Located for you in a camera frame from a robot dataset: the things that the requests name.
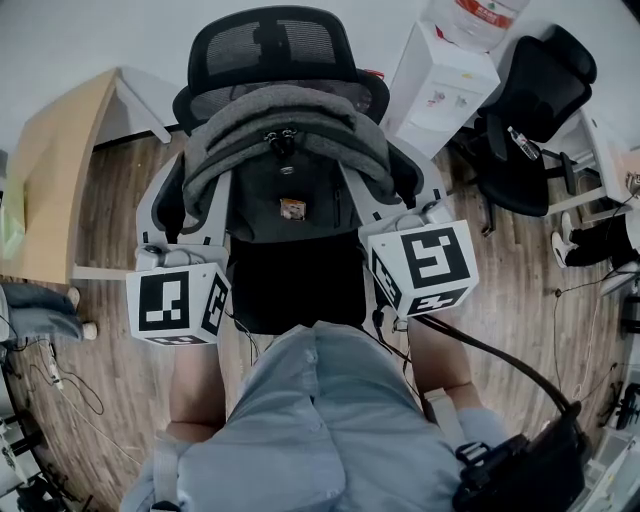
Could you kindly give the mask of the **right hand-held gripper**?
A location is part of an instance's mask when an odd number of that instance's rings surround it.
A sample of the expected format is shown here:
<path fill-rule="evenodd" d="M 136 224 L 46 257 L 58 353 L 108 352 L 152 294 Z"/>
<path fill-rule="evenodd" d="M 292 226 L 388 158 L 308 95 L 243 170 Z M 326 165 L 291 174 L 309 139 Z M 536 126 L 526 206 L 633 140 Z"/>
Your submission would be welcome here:
<path fill-rule="evenodd" d="M 397 194 L 385 201 L 358 171 L 340 167 L 362 225 L 368 269 L 401 319 L 456 307 L 479 283 L 468 224 L 441 200 L 440 171 L 421 151 L 390 140 L 389 162 Z M 420 208 L 400 213 L 401 199 Z"/>

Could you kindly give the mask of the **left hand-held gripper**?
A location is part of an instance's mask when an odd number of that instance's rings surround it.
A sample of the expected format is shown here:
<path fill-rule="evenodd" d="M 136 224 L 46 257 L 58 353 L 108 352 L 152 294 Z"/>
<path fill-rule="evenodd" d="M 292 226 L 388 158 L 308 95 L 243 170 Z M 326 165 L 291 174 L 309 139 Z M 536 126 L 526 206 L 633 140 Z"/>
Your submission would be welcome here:
<path fill-rule="evenodd" d="M 177 241 L 167 244 L 154 208 L 182 153 L 155 174 L 136 210 L 136 269 L 126 275 L 131 335 L 160 346 L 217 344 L 231 286 L 226 233 L 232 173 L 212 180 L 197 214 L 186 213 Z"/>

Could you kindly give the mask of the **dark grey backpack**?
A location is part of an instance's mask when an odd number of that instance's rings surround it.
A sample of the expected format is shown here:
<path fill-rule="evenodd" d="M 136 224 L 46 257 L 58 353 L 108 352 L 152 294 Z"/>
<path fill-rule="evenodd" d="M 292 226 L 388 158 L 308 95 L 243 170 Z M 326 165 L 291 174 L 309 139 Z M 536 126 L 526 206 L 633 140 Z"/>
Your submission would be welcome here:
<path fill-rule="evenodd" d="M 191 133 L 183 154 L 187 214 L 208 214 L 231 178 L 227 231 L 249 243 L 324 238 L 356 227 L 344 171 L 367 194 L 400 203 L 381 128 L 346 98 L 291 84 L 241 95 Z"/>

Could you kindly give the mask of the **black mesh office chair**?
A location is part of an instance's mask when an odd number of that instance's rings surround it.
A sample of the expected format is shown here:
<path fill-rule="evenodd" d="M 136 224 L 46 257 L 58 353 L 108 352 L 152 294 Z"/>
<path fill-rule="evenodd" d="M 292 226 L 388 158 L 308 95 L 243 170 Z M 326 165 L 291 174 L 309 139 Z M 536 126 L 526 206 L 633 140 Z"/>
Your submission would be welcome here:
<path fill-rule="evenodd" d="M 226 16 L 198 33 L 173 112 L 189 139 L 237 97 L 276 84 L 346 98 L 379 127 L 389 103 L 384 82 L 356 67 L 334 14 L 271 6 Z M 355 220 L 350 232 L 291 242 L 249 243 L 227 231 L 237 323 L 271 335 L 319 320 L 360 326 L 366 302 L 356 209 Z"/>

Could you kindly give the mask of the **person's left forearm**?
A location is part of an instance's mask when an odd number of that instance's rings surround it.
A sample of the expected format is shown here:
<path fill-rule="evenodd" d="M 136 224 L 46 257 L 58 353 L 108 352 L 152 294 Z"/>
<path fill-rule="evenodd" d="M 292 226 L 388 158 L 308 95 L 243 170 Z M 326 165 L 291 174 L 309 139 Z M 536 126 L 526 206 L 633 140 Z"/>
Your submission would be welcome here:
<path fill-rule="evenodd" d="M 169 390 L 171 436 L 192 443 L 204 442 L 226 423 L 226 393 L 218 346 L 178 348 Z"/>

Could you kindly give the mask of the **person's right forearm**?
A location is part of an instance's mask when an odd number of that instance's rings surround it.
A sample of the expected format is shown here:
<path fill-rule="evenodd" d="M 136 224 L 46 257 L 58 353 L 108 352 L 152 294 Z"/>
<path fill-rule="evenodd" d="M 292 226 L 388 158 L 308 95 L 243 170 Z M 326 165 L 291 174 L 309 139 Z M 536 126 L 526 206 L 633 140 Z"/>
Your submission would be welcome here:
<path fill-rule="evenodd" d="M 417 319 L 408 320 L 408 343 L 414 380 L 426 419 L 434 421 L 425 395 L 442 389 L 456 410 L 487 412 L 472 382 L 469 358 L 463 344 Z"/>

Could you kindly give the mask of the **black padded office chair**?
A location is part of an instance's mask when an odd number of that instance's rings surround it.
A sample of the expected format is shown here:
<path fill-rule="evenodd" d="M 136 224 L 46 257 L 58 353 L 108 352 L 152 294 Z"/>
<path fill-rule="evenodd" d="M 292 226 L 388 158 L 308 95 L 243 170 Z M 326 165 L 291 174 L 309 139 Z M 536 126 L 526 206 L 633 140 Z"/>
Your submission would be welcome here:
<path fill-rule="evenodd" d="M 544 37 L 521 37 L 498 99 L 478 109 L 471 128 L 448 146 L 474 171 L 471 180 L 483 196 L 487 224 L 496 229 L 498 208 L 529 216 L 548 214 L 548 183 L 561 178 L 570 195 L 577 192 L 574 162 L 565 153 L 543 148 L 561 126 L 592 97 L 597 65 L 586 47 L 559 25 Z M 537 146 L 531 161 L 512 141 L 512 126 Z"/>

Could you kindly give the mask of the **white water dispenser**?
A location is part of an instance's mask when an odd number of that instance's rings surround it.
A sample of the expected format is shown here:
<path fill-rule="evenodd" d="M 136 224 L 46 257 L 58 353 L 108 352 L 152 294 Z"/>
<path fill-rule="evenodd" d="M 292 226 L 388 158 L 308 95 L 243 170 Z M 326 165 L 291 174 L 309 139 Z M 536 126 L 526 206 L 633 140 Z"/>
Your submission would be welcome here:
<path fill-rule="evenodd" d="M 432 158 L 499 85 L 488 55 L 449 43 L 433 24 L 417 21 L 391 82 L 381 128 Z"/>

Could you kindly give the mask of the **light wooden desk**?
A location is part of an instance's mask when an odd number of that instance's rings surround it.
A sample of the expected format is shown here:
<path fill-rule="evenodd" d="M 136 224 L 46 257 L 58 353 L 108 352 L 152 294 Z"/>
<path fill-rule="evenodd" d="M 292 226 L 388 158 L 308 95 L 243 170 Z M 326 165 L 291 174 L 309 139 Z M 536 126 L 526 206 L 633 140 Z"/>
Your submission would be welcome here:
<path fill-rule="evenodd" d="M 96 138 L 113 98 L 118 98 L 162 143 L 170 133 L 113 68 L 78 85 L 41 109 L 25 124 L 9 156 L 6 179 L 24 182 L 25 236 L 0 275 L 67 284 L 72 280 L 122 281 L 119 269 L 75 262 L 81 203 Z"/>

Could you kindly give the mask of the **small clear plastic bottle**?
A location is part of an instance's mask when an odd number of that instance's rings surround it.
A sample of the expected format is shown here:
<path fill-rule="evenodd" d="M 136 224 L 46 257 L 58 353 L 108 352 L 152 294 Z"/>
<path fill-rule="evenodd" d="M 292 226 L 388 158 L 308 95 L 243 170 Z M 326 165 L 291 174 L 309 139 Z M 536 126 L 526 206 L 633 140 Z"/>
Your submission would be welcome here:
<path fill-rule="evenodd" d="M 514 129 L 512 126 L 509 126 L 507 131 L 510 134 L 512 141 L 531 161 L 536 161 L 540 157 L 541 153 L 537 146 L 527 139 L 522 133 Z"/>

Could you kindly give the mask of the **light green board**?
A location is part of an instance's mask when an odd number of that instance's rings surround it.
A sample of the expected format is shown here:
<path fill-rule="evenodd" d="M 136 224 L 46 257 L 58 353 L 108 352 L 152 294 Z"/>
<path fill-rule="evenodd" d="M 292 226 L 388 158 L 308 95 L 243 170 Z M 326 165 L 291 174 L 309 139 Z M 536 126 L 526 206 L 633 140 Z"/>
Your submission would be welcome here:
<path fill-rule="evenodd" d="M 5 180 L 0 204 L 0 250 L 2 258 L 12 259 L 25 236 L 24 182 L 15 174 Z"/>

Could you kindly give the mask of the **large clear water bottle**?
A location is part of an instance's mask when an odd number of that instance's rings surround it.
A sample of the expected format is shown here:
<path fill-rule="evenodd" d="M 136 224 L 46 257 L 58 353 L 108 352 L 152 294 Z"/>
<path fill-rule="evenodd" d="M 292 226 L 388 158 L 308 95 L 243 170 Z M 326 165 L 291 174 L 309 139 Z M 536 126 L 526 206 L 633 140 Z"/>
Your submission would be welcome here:
<path fill-rule="evenodd" d="M 430 0 L 426 19 L 446 41 L 474 53 L 496 48 L 530 0 Z"/>

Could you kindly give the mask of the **white power strip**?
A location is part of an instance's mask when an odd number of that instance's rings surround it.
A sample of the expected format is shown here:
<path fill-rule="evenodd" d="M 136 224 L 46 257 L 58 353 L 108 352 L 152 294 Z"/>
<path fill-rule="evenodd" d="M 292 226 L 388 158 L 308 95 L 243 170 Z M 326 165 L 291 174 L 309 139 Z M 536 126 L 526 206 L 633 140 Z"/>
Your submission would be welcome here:
<path fill-rule="evenodd" d="M 61 375 L 59 372 L 55 351 L 53 346 L 49 342 L 46 343 L 46 351 L 47 351 L 47 366 L 50 372 L 52 382 L 59 391 L 63 391 L 64 384 L 62 382 Z"/>

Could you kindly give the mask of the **white desk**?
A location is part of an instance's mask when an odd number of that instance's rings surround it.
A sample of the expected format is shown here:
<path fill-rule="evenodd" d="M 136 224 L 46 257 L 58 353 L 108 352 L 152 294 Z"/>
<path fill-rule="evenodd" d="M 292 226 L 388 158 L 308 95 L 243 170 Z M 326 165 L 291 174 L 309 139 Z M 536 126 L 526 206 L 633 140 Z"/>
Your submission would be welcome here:
<path fill-rule="evenodd" d="M 604 198 L 620 203 L 622 213 L 640 211 L 640 146 L 631 148 L 590 105 L 573 114 L 543 148 L 565 153 L 575 173 L 590 169 L 600 179 L 597 188 L 551 204 L 550 215 Z"/>

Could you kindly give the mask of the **person's light blue shirt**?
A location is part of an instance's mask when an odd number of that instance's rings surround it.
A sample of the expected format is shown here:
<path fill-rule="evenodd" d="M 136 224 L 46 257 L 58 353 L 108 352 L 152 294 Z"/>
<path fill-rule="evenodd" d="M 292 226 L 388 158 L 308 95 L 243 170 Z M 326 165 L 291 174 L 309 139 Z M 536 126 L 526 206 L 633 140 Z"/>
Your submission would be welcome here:
<path fill-rule="evenodd" d="M 214 436 L 161 452 L 121 512 L 454 512 L 462 470 L 390 355 L 327 323 L 282 336 Z"/>

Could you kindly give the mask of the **black waist bag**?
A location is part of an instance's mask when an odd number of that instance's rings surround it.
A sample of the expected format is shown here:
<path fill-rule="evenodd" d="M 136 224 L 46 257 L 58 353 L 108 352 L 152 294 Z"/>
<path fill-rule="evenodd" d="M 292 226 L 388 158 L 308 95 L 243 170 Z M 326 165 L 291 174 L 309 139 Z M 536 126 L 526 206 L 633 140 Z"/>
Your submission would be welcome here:
<path fill-rule="evenodd" d="M 568 512 L 585 489 L 591 454 L 576 401 L 535 439 L 516 435 L 491 448 L 472 442 L 456 450 L 461 482 L 456 512 Z"/>

